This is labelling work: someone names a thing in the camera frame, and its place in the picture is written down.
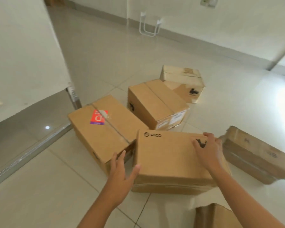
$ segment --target person's right hand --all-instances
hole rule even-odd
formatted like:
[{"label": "person's right hand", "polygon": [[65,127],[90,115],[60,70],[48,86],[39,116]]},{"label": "person's right hand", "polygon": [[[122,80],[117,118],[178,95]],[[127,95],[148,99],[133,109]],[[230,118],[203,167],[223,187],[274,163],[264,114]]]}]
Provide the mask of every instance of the person's right hand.
[{"label": "person's right hand", "polygon": [[214,137],[212,133],[203,133],[208,137],[204,148],[201,148],[198,141],[191,137],[191,142],[201,164],[209,171],[218,171],[223,169],[221,160],[223,156],[222,141]]}]

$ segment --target cardboard box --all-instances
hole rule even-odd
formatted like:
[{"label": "cardboard box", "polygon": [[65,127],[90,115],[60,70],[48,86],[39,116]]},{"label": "cardboard box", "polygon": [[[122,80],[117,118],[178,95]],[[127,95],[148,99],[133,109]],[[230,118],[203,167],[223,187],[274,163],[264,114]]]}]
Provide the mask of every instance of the cardboard box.
[{"label": "cardboard box", "polygon": [[285,179],[285,153],[230,126],[221,136],[227,161],[264,184]]},{"label": "cardboard box", "polygon": [[[206,143],[202,134],[139,130],[133,165],[141,164],[133,192],[198,195],[216,187],[199,163],[190,137]],[[224,168],[230,173],[222,157]]]},{"label": "cardboard box", "polygon": [[189,106],[156,79],[129,87],[128,108],[150,129],[168,130],[182,122]]},{"label": "cardboard box", "polygon": [[243,228],[231,210],[212,203],[196,208],[194,228]]},{"label": "cardboard box", "polygon": [[126,150],[125,161],[135,148],[138,130],[148,127],[111,95],[68,115],[77,137],[106,173],[114,152]]},{"label": "cardboard box", "polygon": [[197,103],[205,87],[200,72],[190,68],[164,65],[160,80],[187,103]]}]

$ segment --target person's left arm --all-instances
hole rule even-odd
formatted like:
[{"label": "person's left arm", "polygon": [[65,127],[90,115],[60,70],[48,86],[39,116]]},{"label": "person's left arm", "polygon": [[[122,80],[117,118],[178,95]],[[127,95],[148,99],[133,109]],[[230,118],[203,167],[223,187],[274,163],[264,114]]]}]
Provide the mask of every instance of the person's left arm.
[{"label": "person's left arm", "polygon": [[111,171],[107,183],[87,211],[77,228],[103,228],[111,212],[123,202],[136,179],[140,165],[136,165],[128,179],[125,178],[125,150],[116,160],[111,159]]}]

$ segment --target person's right arm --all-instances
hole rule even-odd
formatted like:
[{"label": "person's right arm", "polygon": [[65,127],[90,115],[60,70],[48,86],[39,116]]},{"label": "person's right arm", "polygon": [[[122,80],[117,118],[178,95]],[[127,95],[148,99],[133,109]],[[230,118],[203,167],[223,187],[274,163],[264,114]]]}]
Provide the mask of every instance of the person's right arm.
[{"label": "person's right arm", "polygon": [[207,144],[201,148],[197,140],[192,143],[202,165],[216,181],[226,201],[243,228],[285,228],[285,226],[250,196],[222,167],[222,141],[211,133]]}]

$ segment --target baseboard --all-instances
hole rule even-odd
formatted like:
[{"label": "baseboard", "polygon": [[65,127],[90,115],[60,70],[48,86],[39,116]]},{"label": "baseboard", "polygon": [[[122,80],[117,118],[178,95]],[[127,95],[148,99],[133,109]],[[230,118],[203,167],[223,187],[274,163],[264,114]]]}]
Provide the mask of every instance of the baseboard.
[{"label": "baseboard", "polygon": [[109,20],[111,22],[116,22],[118,24],[127,25],[127,19],[126,18],[122,18],[122,17],[116,16],[114,14],[109,14],[109,13],[104,12],[104,11],[100,11],[100,10],[97,10],[97,9],[94,9],[91,7],[80,5],[80,4],[77,4],[76,2],[73,2],[70,0],[64,0],[64,1],[65,1],[66,6],[72,8],[72,9],[84,12],[86,14],[93,15],[93,16],[98,17],[98,18],[106,19],[106,20]]},{"label": "baseboard", "polygon": [[[73,1],[65,0],[66,6],[76,9],[78,11],[85,12],[87,14],[103,18],[112,22],[116,22],[122,25],[126,25],[128,23],[129,27],[133,27],[138,29],[139,28],[139,22],[133,19],[126,19],[122,18],[113,14],[109,14],[97,9],[93,9],[87,6],[83,6],[80,4],[77,4]],[[146,24],[146,30],[150,32],[154,32],[155,26]],[[196,53],[201,55],[208,55],[209,53],[213,55],[218,56],[224,56],[228,57],[230,59],[234,59],[236,61],[239,61],[241,63],[245,63],[248,65],[253,65],[255,67],[265,69],[265,70],[272,70],[273,72],[281,75],[285,75],[285,67],[277,65],[274,61],[269,61],[263,58],[255,57],[253,55],[249,55],[246,53],[242,53],[239,51],[236,51],[234,49],[228,49],[210,42],[205,42],[203,40],[199,40],[196,38],[192,38],[189,36],[185,36],[179,33],[175,33],[173,31],[167,30],[167,29],[160,29],[159,36],[177,41],[183,45],[185,45],[185,48],[189,50],[194,50]]]}]

